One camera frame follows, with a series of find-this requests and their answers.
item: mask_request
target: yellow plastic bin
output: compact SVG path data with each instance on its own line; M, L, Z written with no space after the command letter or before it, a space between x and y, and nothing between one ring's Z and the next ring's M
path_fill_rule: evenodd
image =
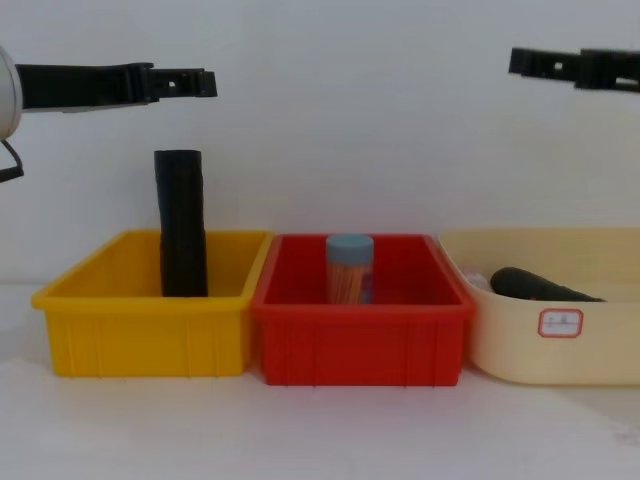
M164 298L160 233L118 236L33 297L68 377L232 376L250 361L253 297L273 235L207 232L209 298Z
M607 303L517 300L468 284L470 359L542 385L640 385L640 229L484 229L442 235L458 267L524 268Z

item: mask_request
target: white table surface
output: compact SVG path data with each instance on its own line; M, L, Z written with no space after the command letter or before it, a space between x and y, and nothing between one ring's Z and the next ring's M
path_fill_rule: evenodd
M0 287L3 480L640 479L640 389L62 379L34 289Z

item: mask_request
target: cream plastic bin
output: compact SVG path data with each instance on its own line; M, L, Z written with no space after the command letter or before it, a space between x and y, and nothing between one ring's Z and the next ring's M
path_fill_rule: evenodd
M458 268L513 266L607 300L539 302L467 282L478 306L471 361L512 382L640 385L640 229L483 229L441 235Z

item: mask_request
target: plastic storage bin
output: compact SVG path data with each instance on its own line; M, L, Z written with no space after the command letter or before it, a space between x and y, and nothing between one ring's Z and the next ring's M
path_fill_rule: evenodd
M542 385L640 385L640 229L451 232L458 266L487 278L515 266L608 303L538 302L469 285L470 358L496 377Z
M375 235L373 304L327 304L326 235L274 240L254 299L272 385L455 385L474 306L433 241Z
M240 375L249 304L272 235L207 233L209 298L164 298L160 233L120 235L33 297L69 377Z

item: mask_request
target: red plastic bin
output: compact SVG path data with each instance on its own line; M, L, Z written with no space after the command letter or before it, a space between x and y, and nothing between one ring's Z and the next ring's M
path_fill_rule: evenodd
M374 235L372 305L326 302L327 235L283 235L253 301L270 385L452 386L473 300L429 237Z

